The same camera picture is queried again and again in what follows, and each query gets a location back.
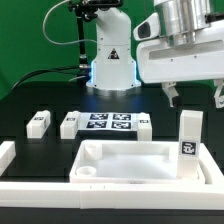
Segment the black table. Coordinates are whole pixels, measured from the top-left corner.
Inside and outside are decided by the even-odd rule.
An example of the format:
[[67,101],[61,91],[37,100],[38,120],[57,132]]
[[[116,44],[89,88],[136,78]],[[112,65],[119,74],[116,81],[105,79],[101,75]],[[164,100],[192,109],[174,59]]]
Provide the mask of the black table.
[[[88,94],[76,83],[31,82],[0,101],[0,144],[16,142],[16,158],[0,181],[68,182],[77,150],[84,139],[136,140],[135,132],[78,132],[75,140],[60,139],[60,124],[69,111],[149,113],[153,140],[178,141],[183,109],[204,112],[202,142],[224,171],[224,110],[215,109],[210,87],[182,83],[182,104],[170,108],[159,85],[145,85],[141,93],[109,99]],[[51,112],[51,125],[41,140],[28,140],[26,125],[37,111]],[[0,208],[0,223],[224,223],[224,211],[80,210]]]

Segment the white box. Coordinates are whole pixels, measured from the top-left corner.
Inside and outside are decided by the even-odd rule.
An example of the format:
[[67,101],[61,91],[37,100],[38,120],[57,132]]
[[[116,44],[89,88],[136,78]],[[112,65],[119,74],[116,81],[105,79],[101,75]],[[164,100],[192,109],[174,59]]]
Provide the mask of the white box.
[[80,112],[68,112],[60,126],[61,139],[74,139],[79,129]]
[[149,114],[138,114],[138,141],[152,141],[152,124]]
[[26,126],[27,138],[42,138],[50,123],[50,112],[38,111]]
[[0,176],[16,156],[15,142],[5,141],[0,145]]
[[203,112],[183,110],[180,117],[177,176],[196,178]]

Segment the small white block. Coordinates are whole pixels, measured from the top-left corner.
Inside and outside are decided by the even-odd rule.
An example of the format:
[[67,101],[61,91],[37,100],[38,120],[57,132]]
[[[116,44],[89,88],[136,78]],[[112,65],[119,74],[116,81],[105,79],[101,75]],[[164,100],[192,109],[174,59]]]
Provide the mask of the small white block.
[[68,112],[60,126],[61,139],[74,139],[79,129],[80,112]]
[[0,176],[16,156],[15,143],[5,141],[0,145]]
[[50,112],[38,111],[26,126],[27,138],[42,138],[50,123]]
[[179,154],[177,177],[198,177],[199,148],[201,142],[203,112],[187,111],[181,113],[179,131]]
[[152,141],[152,124],[149,114],[138,114],[138,141]]

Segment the black cable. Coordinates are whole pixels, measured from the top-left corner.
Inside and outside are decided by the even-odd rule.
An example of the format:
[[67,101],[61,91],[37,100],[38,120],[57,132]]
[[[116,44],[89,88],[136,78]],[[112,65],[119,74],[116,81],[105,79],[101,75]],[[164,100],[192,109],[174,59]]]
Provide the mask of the black cable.
[[15,88],[17,88],[22,82],[24,82],[27,79],[30,79],[34,76],[37,75],[41,75],[41,74],[46,74],[46,73],[50,73],[50,72],[58,72],[58,73],[63,73],[63,71],[66,70],[72,70],[72,69],[79,69],[79,66],[68,66],[68,67],[60,67],[60,68],[52,68],[52,69],[42,69],[42,70],[37,70],[37,71],[33,71],[30,72],[26,75],[24,75],[13,87],[12,90],[13,91]]

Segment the label sticker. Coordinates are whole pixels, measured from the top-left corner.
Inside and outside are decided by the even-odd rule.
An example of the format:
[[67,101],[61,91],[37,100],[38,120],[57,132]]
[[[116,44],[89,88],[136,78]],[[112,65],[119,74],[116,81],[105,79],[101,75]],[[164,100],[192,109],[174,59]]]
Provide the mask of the label sticker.
[[90,120],[107,120],[108,114],[91,114]]
[[68,118],[66,119],[66,121],[75,121],[75,118],[73,118],[73,117],[68,117]]
[[196,156],[197,154],[197,143],[190,141],[182,141],[181,142],[181,154]]
[[86,128],[106,128],[107,122],[106,121],[90,121],[87,124]]
[[140,120],[139,122],[142,124],[147,124],[147,123],[149,123],[149,120]]
[[117,54],[117,51],[115,50],[115,48],[110,53],[108,59],[120,59],[119,56],[118,56],[118,54]]
[[35,121],[42,121],[44,119],[44,117],[35,117],[34,120]]
[[111,127],[114,129],[131,129],[131,122],[113,121]]
[[119,120],[119,121],[130,121],[131,120],[131,114],[114,114],[113,120]]

